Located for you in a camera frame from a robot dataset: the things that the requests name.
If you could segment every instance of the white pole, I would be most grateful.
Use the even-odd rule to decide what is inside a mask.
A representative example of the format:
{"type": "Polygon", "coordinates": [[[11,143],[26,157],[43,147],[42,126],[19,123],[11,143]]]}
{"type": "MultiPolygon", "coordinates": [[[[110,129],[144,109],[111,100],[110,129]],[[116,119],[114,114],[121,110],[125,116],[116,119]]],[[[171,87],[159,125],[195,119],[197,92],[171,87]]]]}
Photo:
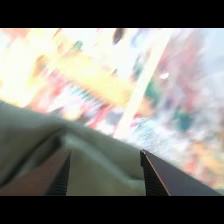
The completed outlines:
{"type": "Polygon", "coordinates": [[[145,65],[145,68],[136,83],[136,87],[132,93],[128,106],[125,110],[123,117],[121,118],[118,128],[114,134],[114,138],[125,139],[128,135],[130,124],[133,117],[138,111],[139,106],[142,103],[146,88],[151,81],[153,74],[155,73],[156,67],[159,60],[170,40],[173,33],[173,29],[164,28],[159,31],[158,39],[155,42],[155,46],[152,48],[149,60],[145,65]]]}

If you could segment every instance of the bright light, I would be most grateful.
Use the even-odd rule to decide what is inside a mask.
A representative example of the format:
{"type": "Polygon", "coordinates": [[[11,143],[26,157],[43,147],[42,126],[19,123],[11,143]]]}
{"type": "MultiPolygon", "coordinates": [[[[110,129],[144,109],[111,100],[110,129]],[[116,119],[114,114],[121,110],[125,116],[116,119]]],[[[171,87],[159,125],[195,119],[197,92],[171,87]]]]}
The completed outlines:
{"type": "Polygon", "coordinates": [[[167,79],[169,77],[169,75],[170,74],[167,72],[167,73],[164,73],[164,74],[160,75],[160,78],[161,79],[167,79]]]}

